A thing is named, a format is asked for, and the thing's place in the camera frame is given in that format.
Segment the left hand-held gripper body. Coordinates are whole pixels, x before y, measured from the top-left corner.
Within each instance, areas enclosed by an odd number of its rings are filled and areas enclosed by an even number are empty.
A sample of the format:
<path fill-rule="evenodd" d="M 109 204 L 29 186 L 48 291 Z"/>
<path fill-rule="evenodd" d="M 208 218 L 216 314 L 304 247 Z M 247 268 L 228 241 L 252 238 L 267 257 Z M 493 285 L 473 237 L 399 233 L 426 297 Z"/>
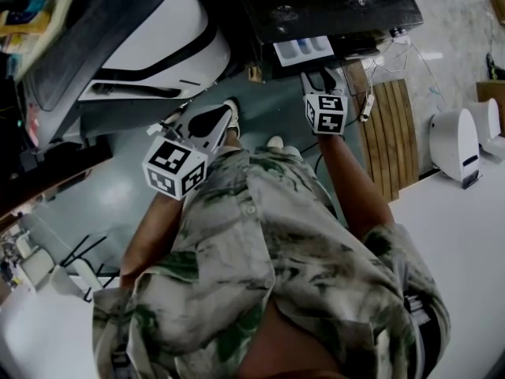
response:
<path fill-rule="evenodd" d="M 188 109 L 158 135 L 142 162 L 152 189 L 180 201 L 206 179 L 232 119 L 230 106 Z"/>

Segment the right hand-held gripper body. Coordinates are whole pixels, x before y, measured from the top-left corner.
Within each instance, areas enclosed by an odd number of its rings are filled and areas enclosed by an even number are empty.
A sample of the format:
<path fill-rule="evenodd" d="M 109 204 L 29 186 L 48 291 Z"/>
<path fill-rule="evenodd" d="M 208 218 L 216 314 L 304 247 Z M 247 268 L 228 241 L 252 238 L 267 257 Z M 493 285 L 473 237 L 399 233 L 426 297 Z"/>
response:
<path fill-rule="evenodd" d="M 305 117 L 314 134 L 343 135 L 348 97 L 342 90 L 331 93 L 304 92 Z"/>

